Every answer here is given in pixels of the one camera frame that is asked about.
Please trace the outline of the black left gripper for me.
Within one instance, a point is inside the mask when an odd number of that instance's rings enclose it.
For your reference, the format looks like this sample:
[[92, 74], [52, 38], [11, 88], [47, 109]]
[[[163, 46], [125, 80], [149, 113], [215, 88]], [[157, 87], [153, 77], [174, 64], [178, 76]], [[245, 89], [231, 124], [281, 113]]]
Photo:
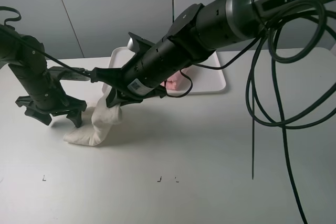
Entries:
[[49, 125], [52, 122], [51, 115], [66, 114], [75, 127], [82, 126], [86, 102], [66, 95], [61, 80], [54, 78], [49, 68], [44, 66], [41, 70], [33, 70], [14, 64], [10, 64], [9, 68], [28, 93], [15, 101], [18, 107], [26, 108], [26, 116]]

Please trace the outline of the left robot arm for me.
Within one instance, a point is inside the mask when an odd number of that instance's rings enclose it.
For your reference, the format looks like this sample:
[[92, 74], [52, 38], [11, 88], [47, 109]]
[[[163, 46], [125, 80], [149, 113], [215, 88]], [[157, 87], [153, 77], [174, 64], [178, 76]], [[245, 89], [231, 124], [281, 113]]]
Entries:
[[66, 95], [60, 81], [89, 80], [84, 68], [70, 67], [45, 53], [45, 48], [35, 37], [19, 34], [8, 22], [18, 22], [22, 16], [14, 8], [2, 6], [2, 11], [16, 14], [1, 24], [1, 62], [9, 66], [21, 83], [27, 96], [18, 97], [16, 104], [26, 108], [25, 115], [49, 125], [54, 116], [65, 115], [75, 127], [82, 125], [82, 113], [87, 104]]

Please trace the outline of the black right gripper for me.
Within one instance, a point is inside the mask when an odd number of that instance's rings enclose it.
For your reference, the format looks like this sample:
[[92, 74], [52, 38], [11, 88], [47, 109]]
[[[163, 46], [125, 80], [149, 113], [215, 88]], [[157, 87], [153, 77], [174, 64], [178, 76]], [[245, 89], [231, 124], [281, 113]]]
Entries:
[[165, 97], [166, 88], [160, 84], [191, 65], [186, 52], [169, 39], [154, 44], [134, 33], [129, 36], [137, 42], [139, 51], [126, 64], [121, 68], [94, 68], [90, 72], [91, 83], [103, 82], [112, 87], [106, 97], [108, 108]]

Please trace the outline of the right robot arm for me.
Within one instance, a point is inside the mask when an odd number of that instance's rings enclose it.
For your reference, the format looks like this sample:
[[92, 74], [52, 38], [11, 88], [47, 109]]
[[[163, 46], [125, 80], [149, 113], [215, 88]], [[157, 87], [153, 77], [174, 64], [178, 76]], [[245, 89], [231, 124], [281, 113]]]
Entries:
[[214, 0], [208, 5], [193, 4], [157, 43], [130, 34], [134, 56], [121, 68], [94, 68], [90, 80], [111, 87], [108, 107], [164, 97], [162, 83], [170, 76], [207, 60], [219, 48], [256, 38], [263, 22], [293, 7], [302, 10], [306, 1]]

